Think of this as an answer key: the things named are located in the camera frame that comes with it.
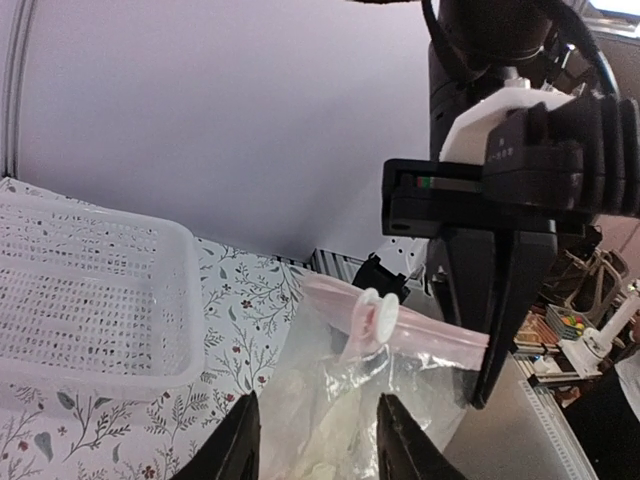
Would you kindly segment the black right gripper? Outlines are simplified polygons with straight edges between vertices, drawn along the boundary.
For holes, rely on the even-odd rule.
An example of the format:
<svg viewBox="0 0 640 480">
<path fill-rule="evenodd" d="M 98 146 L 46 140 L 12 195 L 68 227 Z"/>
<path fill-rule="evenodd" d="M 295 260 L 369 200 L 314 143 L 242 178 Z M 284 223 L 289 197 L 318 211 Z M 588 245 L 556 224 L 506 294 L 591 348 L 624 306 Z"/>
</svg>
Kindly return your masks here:
<svg viewBox="0 0 640 480">
<path fill-rule="evenodd" d="M 480 191 L 480 166 L 393 158 L 384 163 L 382 233 L 433 239 L 427 280 L 443 320 L 490 334 L 471 404 L 485 408 L 514 337 L 537 298 L 558 248 L 553 221 L 578 232 L 593 213 L 497 202 Z M 522 230 L 442 234 L 444 227 Z"/>
</svg>

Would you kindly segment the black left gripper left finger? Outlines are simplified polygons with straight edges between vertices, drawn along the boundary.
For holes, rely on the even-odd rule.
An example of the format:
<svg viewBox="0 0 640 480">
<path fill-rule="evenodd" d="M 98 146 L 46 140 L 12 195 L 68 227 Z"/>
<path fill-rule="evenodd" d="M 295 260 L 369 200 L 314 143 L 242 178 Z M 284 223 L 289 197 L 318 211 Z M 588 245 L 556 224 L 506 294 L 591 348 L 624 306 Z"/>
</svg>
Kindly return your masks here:
<svg viewBox="0 0 640 480">
<path fill-rule="evenodd" d="M 260 412 L 255 391 L 242 395 L 194 457 L 172 480 L 253 480 L 259 477 Z"/>
</svg>

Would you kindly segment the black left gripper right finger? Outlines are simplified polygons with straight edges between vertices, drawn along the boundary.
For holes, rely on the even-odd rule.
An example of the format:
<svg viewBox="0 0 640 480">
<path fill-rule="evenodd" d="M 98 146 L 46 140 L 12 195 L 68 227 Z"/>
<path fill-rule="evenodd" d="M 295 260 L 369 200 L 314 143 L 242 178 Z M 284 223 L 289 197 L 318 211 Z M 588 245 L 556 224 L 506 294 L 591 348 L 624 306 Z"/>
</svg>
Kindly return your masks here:
<svg viewBox="0 0 640 480">
<path fill-rule="evenodd" d="M 466 480 L 396 395 L 382 394 L 379 398 L 376 440 L 380 479 Z"/>
</svg>

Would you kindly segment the clear zip top bag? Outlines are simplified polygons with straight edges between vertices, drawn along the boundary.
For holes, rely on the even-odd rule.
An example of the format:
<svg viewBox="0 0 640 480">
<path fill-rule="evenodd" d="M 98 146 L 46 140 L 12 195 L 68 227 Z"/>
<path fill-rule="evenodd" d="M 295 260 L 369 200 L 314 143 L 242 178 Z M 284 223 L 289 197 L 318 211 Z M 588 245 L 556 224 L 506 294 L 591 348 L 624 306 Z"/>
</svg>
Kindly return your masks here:
<svg viewBox="0 0 640 480">
<path fill-rule="evenodd" d="M 408 309 L 393 293 L 321 274 L 302 290 L 259 396 L 260 477 L 281 479 L 310 428 L 353 391 L 376 410 L 382 394 L 396 395 L 434 445 L 446 447 L 469 408 L 488 336 Z"/>
</svg>

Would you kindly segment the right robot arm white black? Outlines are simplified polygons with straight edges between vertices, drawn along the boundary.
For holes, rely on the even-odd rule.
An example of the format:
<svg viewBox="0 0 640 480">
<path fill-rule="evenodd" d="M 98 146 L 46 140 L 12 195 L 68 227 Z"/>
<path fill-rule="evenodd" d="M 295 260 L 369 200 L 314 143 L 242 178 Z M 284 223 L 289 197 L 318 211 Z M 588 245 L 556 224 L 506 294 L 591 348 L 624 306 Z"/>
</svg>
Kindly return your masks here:
<svg viewBox="0 0 640 480">
<path fill-rule="evenodd" d="M 423 2 L 430 158 L 383 167 L 382 231 L 428 243 L 446 322 L 489 345 L 483 408 L 559 249 L 639 211 L 639 110 L 562 1 Z"/>
</svg>

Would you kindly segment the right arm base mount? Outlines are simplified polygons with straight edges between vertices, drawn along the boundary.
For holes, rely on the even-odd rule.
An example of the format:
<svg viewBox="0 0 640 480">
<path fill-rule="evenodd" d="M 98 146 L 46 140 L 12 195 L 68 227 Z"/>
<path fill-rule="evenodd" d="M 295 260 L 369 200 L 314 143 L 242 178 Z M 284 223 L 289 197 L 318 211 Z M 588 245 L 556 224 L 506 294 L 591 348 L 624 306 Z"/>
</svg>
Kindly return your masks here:
<svg viewBox="0 0 640 480">
<path fill-rule="evenodd" d="M 393 293 L 403 303 L 410 293 L 407 281 L 405 275 L 392 273 L 381 264 L 377 254 L 371 253 L 357 270 L 352 285 L 362 290 L 373 288 L 380 297 Z"/>
</svg>

